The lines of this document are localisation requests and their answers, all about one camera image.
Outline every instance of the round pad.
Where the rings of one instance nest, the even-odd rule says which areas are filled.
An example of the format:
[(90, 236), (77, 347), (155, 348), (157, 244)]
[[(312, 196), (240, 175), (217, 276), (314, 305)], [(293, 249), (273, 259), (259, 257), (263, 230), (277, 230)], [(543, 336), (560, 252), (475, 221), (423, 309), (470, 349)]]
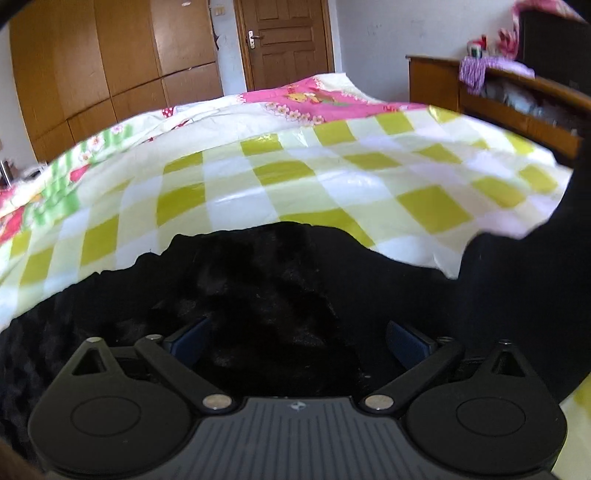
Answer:
[(72, 414), (74, 427), (94, 437), (109, 437), (132, 429), (142, 410), (127, 398), (99, 397), (81, 403)]
[(99, 377), (78, 377), (79, 388), (39, 403), (29, 430), (49, 465), (76, 476), (134, 476), (182, 445), (191, 416), (181, 398), (150, 382)]
[(548, 392), (505, 375), (428, 390), (408, 409), (407, 427), (426, 455), (483, 476), (551, 466), (566, 438), (564, 415)]
[(510, 435), (525, 423), (519, 405), (503, 398), (474, 398), (460, 405), (456, 413), (465, 429), (485, 437)]

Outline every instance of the wardrobe door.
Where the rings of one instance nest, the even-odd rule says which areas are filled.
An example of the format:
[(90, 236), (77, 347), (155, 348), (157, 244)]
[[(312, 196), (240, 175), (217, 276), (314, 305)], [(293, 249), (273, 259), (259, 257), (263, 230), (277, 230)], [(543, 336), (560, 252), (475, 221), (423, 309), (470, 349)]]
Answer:
[(150, 0), (95, 0), (95, 15), (112, 96), (160, 77)]
[(70, 118), (109, 98), (96, 33), (94, 2), (51, 0), (48, 21), (61, 107), (64, 116)]
[(217, 64), (210, 63), (162, 79), (168, 106), (202, 102), (223, 96)]
[(140, 113), (166, 108), (162, 80), (158, 79), (113, 97), (113, 109), (122, 122)]
[(31, 140), (62, 123), (51, 42), (51, 0), (29, 3), (10, 22), (14, 82), (22, 117)]
[(162, 75), (216, 61), (207, 0), (151, 0), (151, 9)]
[(33, 151), (38, 162), (51, 162), (65, 151), (71, 149), (75, 143), (67, 122), (49, 130), (33, 142)]
[(111, 99), (97, 103), (86, 112), (79, 113), (68, 120), (72, 137), (76, 143), (102, 132), (117, 123)]

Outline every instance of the logo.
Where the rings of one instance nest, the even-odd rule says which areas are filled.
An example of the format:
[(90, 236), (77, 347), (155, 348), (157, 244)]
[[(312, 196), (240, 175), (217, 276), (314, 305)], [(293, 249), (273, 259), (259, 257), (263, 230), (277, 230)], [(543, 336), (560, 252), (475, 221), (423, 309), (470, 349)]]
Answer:
[(308, 406), (308, 405), (306, 405), (304, 402), (302, 402), (302, 401), (299, 401), (299, 400), (298, 400), (298, 401), (296, 401), (296, 402), (293, 402), (293, 403), (290, 405), (290, 408), (292, 408), (292, 409), (293, 409), (293, 410), (295, 410), (295, 411), (302, 411), (302, 410), (304, 410), (304, 408), (306, 408), (307, 406)]

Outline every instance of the wooden dresser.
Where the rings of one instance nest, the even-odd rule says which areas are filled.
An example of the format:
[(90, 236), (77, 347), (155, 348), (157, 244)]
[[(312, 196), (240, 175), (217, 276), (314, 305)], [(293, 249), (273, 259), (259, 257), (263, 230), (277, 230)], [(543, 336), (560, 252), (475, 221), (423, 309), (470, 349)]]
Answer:
[[(459, 81), (458, 60), (409, 56), (410, 101), (435, 105), (454, 112), (465, 113), (514, 131), (551, 149), (557, 159), (572, 165), (582, 138), (543, 120), (524, 115), (495, 100), (471, 95)], [(582, 119), (591, 116), (591, 98), (556, 82), (536, 77), (530, 79), (488, 69), (488, 79), (504, 79), (528, 90), (536, 98), (545, 98), (563, 106)]]

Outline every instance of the purple cloth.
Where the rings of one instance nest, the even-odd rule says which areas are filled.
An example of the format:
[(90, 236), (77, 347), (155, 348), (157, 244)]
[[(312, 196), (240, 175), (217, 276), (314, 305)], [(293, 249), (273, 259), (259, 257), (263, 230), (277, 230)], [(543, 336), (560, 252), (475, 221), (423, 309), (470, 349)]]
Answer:
[(535, 72), (532, 69), (505, 57), (484, 57), (482, 59), (466, 57), (460, 65), (460, 81), (468, 86), (468, 93), (480, 95), (484, 87), (487, 68), (506, 70), (529, 78), (535, 77)]

